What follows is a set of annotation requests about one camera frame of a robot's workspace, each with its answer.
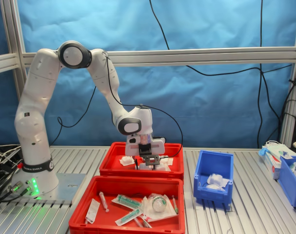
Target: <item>sterile package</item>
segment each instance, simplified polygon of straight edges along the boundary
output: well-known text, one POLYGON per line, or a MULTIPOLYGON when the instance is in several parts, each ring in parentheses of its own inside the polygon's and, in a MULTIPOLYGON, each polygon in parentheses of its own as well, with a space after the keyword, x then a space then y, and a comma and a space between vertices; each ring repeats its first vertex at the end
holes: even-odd
POLYGON ((128 166, 131 164, 134 164, 135 161, 131 156, 124 156, 122 157, 122 159, 119 160, 119 162, 123 165, 123 166, 128 166))
POLYGON ((99 202, 97 202, 94 199, 91 200, 91 203, 90 203, 90 206, 89 206, 86 218, 85 218, 91 224, 93 224, 96 219, 99 206, 100 206, 99 202))
POLYGON ((118 226, 122 226, 125 223, 128 223, 129 221, 133 220, 134 218, 138 217, 141 214, 142 214, 141 209, 135 209, 135 210, 131 211, 130 213, 128 213, 127 215, 125 215, 124 217, 122 217, 122 218, 118 219, 117 221, 115 221, 115 223, 118 226))
POLYGON ((142 201, 143 214, 148 222, 176 216, 171 201, 166 195, 151 194, 149 198, 144 197, 142 201))
POLYGON ((224 190, 222 188, 226 187, 229 179, 223 178, 221 175, 218 174, 211 174, 208 179, 207 183, 209 184, 206 186, 207 188, 210 189, 216 189, 216 190, 224 190))
POLYGON ((284 144, 269 144, 266 145, 267 149, 271 152, 271 154, 277 158, 283 157, 285 159, 291 159, 292 156, 296 156, 296 153, 290 150, 284 144))
POLYGON ((137 209, 141 206, 141 202, 131 199, 124 195, 118 195, 116 198, 112 200, 112 202, 126 206, 130 209, 137 209))
POLYGON ((152 171, 153 170, 153 166, 152 165, 146 165, 145 163, 141 163, 139 164, 139 170, 148 170, 148 171, 152 171))
POLYGON ((258 154, 263 159, 272 179, 279 179, 281 169, 280 158, 273 156, 265 147, 261 149, 258 154))
POLYGON ((166 172, 171 171, 169 166, 167 164, 163 164, 163 163, 160 163, 159 165, 155 165, 154 170, 155 171, 166 171, 166 172))
POLYGON ((168 166, 172 166, 173 165, 173 161, 174 161, 174 159, 173 158, 170 158, 170 157, 162 158, 160 160, 161 163, 167 164, 168 166))

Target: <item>white tissue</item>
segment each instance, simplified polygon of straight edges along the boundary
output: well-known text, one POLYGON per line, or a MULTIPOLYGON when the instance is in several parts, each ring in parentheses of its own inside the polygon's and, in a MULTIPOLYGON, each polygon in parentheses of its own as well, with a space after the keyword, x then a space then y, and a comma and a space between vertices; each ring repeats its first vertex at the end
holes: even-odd
MULTIPOLYGON (((217 187, 221 188, 219 190, 223 190, 223 188, 226 187, 228 181, 229 179, 225 179, 218 174, 211 174, 207 179, 207 183, 209 185, 216 185, 217 187)), ((206 187, 211 189, 217 189, 216 186, 206 186, 206 187)))
POLYGON ((174 161, 174 159, 173 158, 170 158, 170 157, 162 158, 160 160, 161 163, 167 164, 168 166, 172 166, 173 165, 173 161, 174 161))
POLYGON ((124 156, 124 157, 122 157, 122 159, 119 160, 119 162, 123 166, 128 166, 128 165, 131 165, 131 164, 135 163, 135 161, 133 160, 133 158, 131 156, 124 156))
POLYGON ((146 165, 145 163, 141 163, 139 164, 139 170, 148 170, 148 171, 152 171, 153 166, 151 165, 146 165))
POLYGON ((166 171, 165 164, 160 163, 159 165, 155 165, 154 170, 155 170, 155 171, 166 171))

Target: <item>plastic wrapper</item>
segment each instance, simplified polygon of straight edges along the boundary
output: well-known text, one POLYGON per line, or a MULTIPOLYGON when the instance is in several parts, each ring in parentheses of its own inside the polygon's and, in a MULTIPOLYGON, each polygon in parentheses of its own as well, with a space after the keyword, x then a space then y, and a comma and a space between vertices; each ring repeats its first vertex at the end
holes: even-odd
POLYGON ((176 212, 166 195, 151 194, 149 198, 145 197, 142 201, 144 219, 148 222, 153 222, 165 218, 170 218, 176 216, 176 212), (161 200, 159 197, 163 198, 166 202, 166 206, 163 212, 157 212, 153 208, 153 202, 156 200, 161 200))
POLYGON ((118 195, 116 198, 112 200, 112 202, 126 206, 130 209, 137 209, 141 207, 141 202, 131 199, 124 195, 118 195))
POLYGON ((142 214, 141 209, 135 209, 135 210, 131 211, 130 213, 128 213, 127 215, 125 215, 124 217, 122 217, 122 218, 118 219, 117 221, 115 221, 115 223, 118 226, 122 226, 125 223, 128 223, 129 221, 133 220, 134 218, 138 217, 141 214, 142 214))

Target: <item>black cable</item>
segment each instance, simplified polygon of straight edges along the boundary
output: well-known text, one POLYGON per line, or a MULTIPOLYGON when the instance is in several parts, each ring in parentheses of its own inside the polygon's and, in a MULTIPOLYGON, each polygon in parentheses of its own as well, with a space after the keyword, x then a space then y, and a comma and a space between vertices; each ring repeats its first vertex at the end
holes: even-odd
POLYGON ((263 72, 261 73, 261 75, 262 75, 262 77, 263 77, 263 80, 264 80, 264 83, 265 83, 265 87, 266 87, 266 93, 267 93, 267 102, 268 102, 268 105, 269 105, 270 109, 273 111, 273 113, 275 114, 275 116, 277 117, 277 119, 278 119, 278 128, 280 129, 280 128, 281 128, 280 117, 278 116, 278 114, 275 112, 275 110, 273 109, 273 107, 272 107, 271 104, 270 104, 269 91, 268 91, 267 82, 266 82, 266 79, 265 79, 265 76, 264 76, 264 73, 263 73, 263 72))
POLYGON ((267 71, 267 72, 277 71, 277 70, 280 70, 280 69, 283 69, 283 68, 286 68, 286 67, 290 67, 290 66, 292 66, 292 64, 284 66, 284 67, 279 67, 279 68, 276 68, 276 69, 273 69, 273 70, 270 70, 270 71, 267 71))
MULTIPOLYGON (((161 29, 161 31, 162 31, 162 34, 163 34, 163 37, 164 37, 164 40, 165 40, 165 43, 166 43, 166 47, 167 47, 168 50, 170 50, 170 48, 169 48, 169 46, 168 46, 168 43, 167 43, 167 39, 166 39, 165 33, 164 33, 164 31, 163 31, 163 28, 162 28, 162 25, 160 24, 160 22, 159 22, 159 20, 158 20, 158 18, 157 18, 157 16, 156 16, 156 14, 155 14, 155 12, 154 12, 154 10, 153 10, 153 6, 152 6, 152 2, 151 2, 151 0, 149 0, 149 2, 150 2, 150 6, 151 6, 152 13, 153 13, 154 17, 156 18, 156 20, 157 20, 157 22, 158 22, 158 24, 159 24, 159 27, 160 27, 160 29, 161 29)), ((263 0, 261 0, 261 6, 260 6, 260 47, 262 47, 262 12, 263 12, 263 0)), ((281 67, 281 68, 276 68, 276 69, 273 69, 273 70, 270 70, 270 71, 267 71, 267 72, 280 70, 280 69, 282 69, 282 68, 286 68, 286 67, 289 67, 289 66, 291 66, 291 64, 290 64, 290 65, 287 65, 287 66, 284 66, 284 67, 281 67)), ((267 100, 268 100, 268 104, 269 104, 271 110, 274 112, 274 114, 275 114, 276 117, 278 118, 278 124, 279 124, 279 126, 281 125, 279 116, 277 115, 277 113, 274 111, 274 109, 272 108, 272 106, 271 106, 271 104, 270 104, 268 87, 267 87, 267 83, 266 83, 265 76, 263 75, 264 72, 262 71, 262 66, 261 66, 261 64, 260 64, 260 67, 259 67, 259 68, 258 68, 258 67, 252 67, 252 68, 249 68, 249 69, 244 69, 244 70, 240 70, 240 71, 236 71, 236 72, 220 73, 220 74, 205 74, 205 73, 202 73, 202 72, 198 71, 197 69, 195 69, 195 68, 193 68, 193 67, 191 67, 191 66, 189 66, 189 65, 186 65, 186 67, 188 67, 188 68, 194 70, 195 72, 197 72, 197 73, 199 73, 199 74, 201 74, 201 75, 209 76, 209 77, 210 77, 210 76, 222 76, 222 75, 237 74, 237 73, 245 72, 245 71, 252 70, 252 69, 257 69, 257 70, 259 70, 259 71, 260 71, 260 83, 259 83, 259 84, 260 84, 260 86, 261 86, 261 79, 262 79, 262 77, 263 77, 264 82, 265 82, 265 86, 266 86, 266 91, 267 91, 267 100)), ((259 139, 260 129, 261 129, 261 126, 262 126, 262 116, 261 116, 261 111, 260 111, 260 106, 259 106, 259 97, 260 97, 260 87, 259 87, 259 90, 258 90, 258 99, 257 99, 257 106, 258 106, 258 111, 259 111, 259 116, 260 116, 260 126, 259 126, 259 130, 258 130, 258 134, 257 134, 257 147, 258 147, 258 148, 259 148, 259 142, 258 142, 258 139, 259 139)))
POLYGON ((94 94, 95 94, 95 90, 96 90, 96 86, 95 86, 95 88, 94 88, 93 94, 91 95, 91 98, 90 98, 90 100, 89 100, 89 103, 88 103, 88 106, 87 106, 87 109, 86 109, 85 113, 79 118, 79 120, 78 120, 75 124, 73 124, 73 125, 71 125, 71 126, 66 126, 66 125, 63 125, 62 119, 61 119, 60 117, 57 118, 58 123, 61 125, 61 127, 60 127, 60 130, 59 130, 59 133, 58 133, 57 137, 56 137, 56 138, 54 139, 54 141, 50 144, 50 146, 52 146, 52 145, 55 143, 55 141, 58 139, 58 137, 59 137, 59 135, 60 135, 60 133, 61 133, 62 127, 65 127, 65 128, 72 128, 72 127, 74 127, 75 125, 77 125, 77 124, 81 121, 81 119, 85 116, 85 114, 86 114, 87 111, 88 111, 88 108, 89 108, 89 106, 90 106, 91 100, 93 99, 93 96, 94 96, 94 94))
POLYGON ((278 127, 276 127, 276 129, 274 129, 274 131, 270 134, 270 136, 267 138, 266 142, 271 138, 271 136, 276 132, 276 130, 278 130, 278 127))
MULTIPOLYGON (((281 114, 280 114, 280 117, 279 117, 279 119, 280 119, 280 123, 282 123, 283 116, 284 116, 283 113, 284 113, 284 111, 285 111, 286 104, 288 103, 288 101, 291 101, 291 100, 296 101, 296 100, 294 100, 294 99, 288 100, 288 98, 289 98, 289 96, 290 96, 292 90, 294 89, 295 85, 296 85, 296 83, 293 82, 293 85, 292 85, 292 87, 290 88, 290 90, 289 90, 289 92, 288 92, 288 94, 287 94, 287 96, 286 96, 286 98, 285 98, 285 101, 284 101, 284 103, 283 103, 283 105, 282 105, 281 114)), ((278 126, 277 129, 274 129, 274 131, 270 134, 269 138, 275 133, 276 130, 278 130, 278 136, 277 136, 277 138, 279 139, 279 137, 280 137, 280 133, 281 133, 281 126, 278 126)))
MULTIPOLYGON (((120 105, 122 105, 122 106, 141 106, 141 105, 128 105, 128 104, 122 104, 120 101, 118 101, 118 100, 116 99, 116 97, 115 97, 114 94, 113 94, 112 88, 111 88, 110 71, 109 71, 109 62, 108 62, 108 61, 109 61, 109 57, 106 56, 106 59, 107 59, 107 69, 108 69, 108 79, 109 79, 110 91, 111 91, 111 94, 112 94, 113 98, 115 99, 115 101, 117 101, 117 103, 120 104, 120 105)), ((178 122, 174 119, 174 117, 172 117, 170 114, 166 113, 165 111, 163 111, 163 110, 161 110, 161 109, 158 109, 158 108, 155 108, 155 107, 152 107, 152 106, 146 106, 146 105, 145 105, 145 107, 148 107, 148 108, 150 108, 150 109, 155 109, 155 110, 158 110, 158 111, 161 111, 161 112, 165 113, 165 114, 168 115, 170 118, 172 118, 172 119, 175 121, 175 123, 177 124, 177 126, 178 126, 178 128, 179 128, 179 130, 180 130, 180 133, 181 133, 181 145, 180 145, 180 149, 178 150, 178 152, 177 152, 176 154, 174 154, 174 155, 172 155, 172 156, 168 156, 168 157, 174 157, 174 156, 176 156, 176 155, 181 151, 181 149, 182 149, 182 144, 183 144, 183 134, 182 134, 182 130, 181 130, 181 128, 180 128, 178 122)))
POLYGON ((294 115, 291 115, 290 113, 284 113, 285 115, 289 115, 289 116, 292 116, 293 118, 295 118, 296 119, 296 116, 294 116, 294 115))
POLYGON ((259 142, 258 142, 259 133, 260 133, 261 126, 263 125, 263 118, 261 116, 260 105, 259 105, 260 90, 261 90, 261 75, 260 75, 260 79, 259 79, 259 88, 258 88, 258 97, 257 97, 257 107, 258 107, 258 112, 259 112, 259 117, 260 117, 260 125, 259 125, 259 129, 258 129, 258 133, 257 133, 257 148, 259 148, 259 142))
POLYGON ((166 43, 167 49, 170 50, 170 48, 169 48, 169 46, 168 46, 168 43, 167 43, 167 40, 166 40, 166 36, 165 36, 164 31, 163 31, 163 28, 162 28, 162 25, 160 24, 160 22, 159 22, 159 20, 158 20, 158 18, 157 18, 157 16, 156 16, 156 14, 154 13, 154 10, 153 10, 153 6, 152 6, 152 2, 151 2, 151 0, 149 0, 149 1, 150 1, 150 6, 151 6, 152 13, 153 13, 154 17, 156 18, 156 20, 157 20, 157 22, 158 22, 158 24, 159 24, 159 27, 161 28, 161 31, 162 31, 162 33, 163 33, 163 37, 164 37, 164 40, 165 40, 165 43, 166 43))
POLYGON ((5 200, 5 201, 0 201, 0 202, 10 202, 10 201, 13 201, 13 200, 16 200, 16 199, 18 199, 18 198, 20 198, 20 197, 22 197, 23 195, 19 195, 19 196, 17 196, 17 197, 14 197, 14 198, 12 198, 12 199, 9 199, 9 200, 5 200))

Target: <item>blue fabric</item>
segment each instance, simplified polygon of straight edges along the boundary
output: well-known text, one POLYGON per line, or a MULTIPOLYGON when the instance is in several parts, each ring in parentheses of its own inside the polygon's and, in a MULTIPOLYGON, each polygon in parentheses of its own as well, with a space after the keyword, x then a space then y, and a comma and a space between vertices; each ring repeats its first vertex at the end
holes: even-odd
MULTIPOLYGON (((259 0, 152 0, 171 49, 259 46, 259 0)), ((57 49, 77 40, 88 49, 107 51, 164 50, 166 45, 148 0, 19 1, 27 52, 57 49)), ((264 1, 263 46, 293 46, 296 0, 264 1)), ((286 64, 264 64, 271 70, 286 64)), ((213 74, 259 64, 194 66, 213 74)), ((204 77, 185 66, 117 67, 123 103, 160 108, 179 122, 185 147, 254 148, 260 123, 257 109, 259 72, 204 77)), ((280 113, 288 91, 291 68, 266 73, 271 104, 280 113)), ((84 113, 94 84, 86 70, 63 69, 46 111, 50 142, 59 132, 57 116, 72 125, 84 113)), ((261 110, 264 142, 277 127, 269 109, 264 83, 261 110)), ((155 136, 180 142, 180 132, 165 114, 153 111, 155 136)), ((110 145, 125 141, 111 123, 105 98, 96 90, 82 121, 63 129, 56 145, 110 145)))
MULTIPOLYGON (((8 45, 0 9, 0 55, 8 54, 8 45)), ((14 127, 18 97, 12 71, 0 73, 0 144, 17 143, 14 127)))

